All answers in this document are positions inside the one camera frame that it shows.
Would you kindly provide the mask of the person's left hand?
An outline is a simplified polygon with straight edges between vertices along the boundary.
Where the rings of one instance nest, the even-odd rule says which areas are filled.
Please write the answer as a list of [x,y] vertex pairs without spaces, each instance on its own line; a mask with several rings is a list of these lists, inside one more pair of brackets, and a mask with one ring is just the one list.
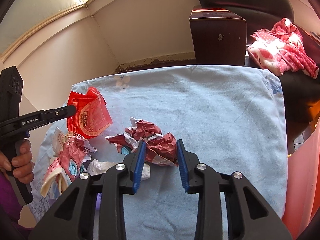
[[12,161],[9,161],[2,152],[0,153],[1,172],[4,174],[7,180],[9,180],[7,172],[11,171],[12,167],[14,167],[14,177],[17,178],[21,183],[29,184],[33,181],[34,163],[31,161],[33,155],[30,149],[31,143],[29,140],[25,139],[20,146],[20,155],[14,157]]

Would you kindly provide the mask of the purple sleeve forearm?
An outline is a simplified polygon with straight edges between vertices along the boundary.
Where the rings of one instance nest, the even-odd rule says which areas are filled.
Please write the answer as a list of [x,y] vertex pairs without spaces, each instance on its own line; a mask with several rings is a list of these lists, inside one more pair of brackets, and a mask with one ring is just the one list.
[[1,172],[0,178],[0,202],[9,218],[17,224],[20,220],[22,206],[19,204],[11,183],[3,172]]

